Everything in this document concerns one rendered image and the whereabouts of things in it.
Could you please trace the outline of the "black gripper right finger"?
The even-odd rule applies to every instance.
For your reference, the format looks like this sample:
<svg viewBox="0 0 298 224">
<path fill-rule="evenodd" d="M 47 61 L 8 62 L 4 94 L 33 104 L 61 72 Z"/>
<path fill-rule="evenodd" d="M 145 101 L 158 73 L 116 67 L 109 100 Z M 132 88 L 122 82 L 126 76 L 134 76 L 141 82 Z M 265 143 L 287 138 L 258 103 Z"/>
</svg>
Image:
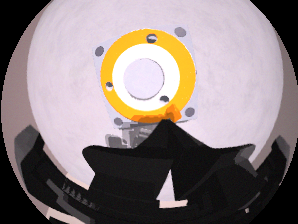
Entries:
<svg viewBox="0 0 298 224">
<path fill-rule="evenodd" d="M 174 190 L 174 200 L 188 200 L 188 194 L 194 192 L 197 186 L 205 183 L 217 169 L 229 167 L 243 160 L 249 160 L 253 155 L 255 145 L 243 144 L 239 147 L 210 148 L 190 133 L 178 127 L 174 121 L 168 123 L 168 149 L 173 157 L 170 168 Z"/>
</svg>

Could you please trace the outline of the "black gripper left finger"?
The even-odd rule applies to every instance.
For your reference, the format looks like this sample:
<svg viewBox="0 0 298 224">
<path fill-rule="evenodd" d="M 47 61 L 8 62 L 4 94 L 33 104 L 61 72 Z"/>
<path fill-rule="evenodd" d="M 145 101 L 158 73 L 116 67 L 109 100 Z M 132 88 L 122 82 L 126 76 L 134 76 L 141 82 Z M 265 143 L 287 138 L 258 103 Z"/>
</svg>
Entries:
<svg viewBox="0 0 298 224">
<path fill-rule="evenodd" d="M 166 151 L 166 143 L 168 123 L 166 119 L 161 119 L 137 148 L 117 149 L 88 145 L 82 148 L 81 153 L 94 173 L 156 184 L 153 198 L 156 200 L 173 165 L 173 157 Z"/>
</svg>

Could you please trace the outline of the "orange and white round plate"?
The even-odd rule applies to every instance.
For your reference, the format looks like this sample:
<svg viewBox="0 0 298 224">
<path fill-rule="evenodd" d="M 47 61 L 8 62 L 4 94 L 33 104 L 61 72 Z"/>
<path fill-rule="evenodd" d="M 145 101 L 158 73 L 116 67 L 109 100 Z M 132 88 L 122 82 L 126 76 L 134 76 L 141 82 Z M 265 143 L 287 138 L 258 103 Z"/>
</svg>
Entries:
<svg viewBox="0 0 298 224">
<path fill-rule="evenodd" d="M 148 43 L 149 36 L 156 36 L 156 43 Z M 156 61 L 164 72 L 164 85 L 150 99 L 137 99 L 124 85 L 126 67 L 138 59 Z M 114 111 L 130 120 L 154 123 L 170 117 L 176 123 L 196 88 L 194 68 L 196 65 L 192 55 L 177 37 L 162 30 L 142 28 L 118 37 L 106 51 L 100 76 L 102 91 Z M 113 84 L 113 89 L 108 87 L 109 81 Z M 168 96 L 168 103 L 161 103 L 161 96 Z"/>
</svg>

